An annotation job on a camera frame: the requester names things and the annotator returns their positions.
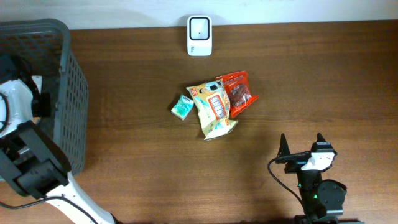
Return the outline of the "beige snack bag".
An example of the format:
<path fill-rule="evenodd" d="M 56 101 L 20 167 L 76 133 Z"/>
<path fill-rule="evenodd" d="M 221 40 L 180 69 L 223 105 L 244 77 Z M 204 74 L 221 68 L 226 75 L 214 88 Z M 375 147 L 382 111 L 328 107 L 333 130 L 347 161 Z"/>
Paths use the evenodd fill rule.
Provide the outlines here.
<path fill-rule="evenodd" d="M 222 80 L 186 87 L 197 107 L 204 140 L 210 141 L 230 133 L 238 121 L 230 120 L 231 103 Z"/>

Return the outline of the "teal tissue pack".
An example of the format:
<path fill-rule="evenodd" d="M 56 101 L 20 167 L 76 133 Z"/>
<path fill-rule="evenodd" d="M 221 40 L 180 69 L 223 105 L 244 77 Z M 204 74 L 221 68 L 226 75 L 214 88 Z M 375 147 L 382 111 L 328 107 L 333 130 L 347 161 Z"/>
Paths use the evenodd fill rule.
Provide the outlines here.
<path fill-rule="evenodd" d="M 181 95 L 177 103 L 172 107 L 170 111 L 176 117 L 180 118 L 181 120 L 185 120 L 185 118 L 191 112 L 193 106 L 193 100 L 186 97 L 185 95 Z"/>

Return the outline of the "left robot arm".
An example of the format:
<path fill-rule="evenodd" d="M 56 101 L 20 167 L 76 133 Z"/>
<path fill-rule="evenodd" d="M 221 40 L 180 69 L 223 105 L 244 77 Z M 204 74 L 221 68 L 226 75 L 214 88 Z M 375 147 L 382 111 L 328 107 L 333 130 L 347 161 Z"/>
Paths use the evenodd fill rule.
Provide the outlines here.
<path fill-rule="evenodd" d="M 1 177 L 30 206 L 48 203 L 73 223 L 118 223 L 77 184 L 63 151 L 35 122 L 51 114 L 50 95 L 41 91 L 30 63 L 1 56 Z"/>

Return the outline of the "red snack packet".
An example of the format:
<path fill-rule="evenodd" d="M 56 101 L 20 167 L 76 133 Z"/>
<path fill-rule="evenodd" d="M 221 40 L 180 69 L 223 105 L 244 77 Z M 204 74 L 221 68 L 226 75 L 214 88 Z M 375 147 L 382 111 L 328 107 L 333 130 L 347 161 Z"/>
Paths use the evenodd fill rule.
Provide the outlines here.
<path fill-rule="evenodd" d="M 247 71 L 218 76 L 215 80 L 223 82 L 224 89 L 231 103 L 232 118 L 235 118 L 259 98 L 250 91 Z"/>

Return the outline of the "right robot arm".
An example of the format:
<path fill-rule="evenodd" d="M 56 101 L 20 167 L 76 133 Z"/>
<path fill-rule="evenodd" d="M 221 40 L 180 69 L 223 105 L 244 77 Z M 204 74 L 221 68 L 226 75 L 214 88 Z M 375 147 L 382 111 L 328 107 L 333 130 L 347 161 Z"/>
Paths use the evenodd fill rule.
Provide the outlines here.
<path fill-rule="evenodd" d="M 332 168 L 338 153 L 321 133 L 309 151 L 292 154 L 284 134 L 276 158 L 269 161 L 267 169 L 283 188 L 293 194 L 303 208 L 303 215 L 294 216 L 294 223 L 361 223 L 358 219 L 340 220 L 347 186 L 332 179 L 323 179 L 322 173 Z M 271 164 L 285 164 L 286 174 L 295 174 L 299 194 L 283 184 L 271 171 Z"/>

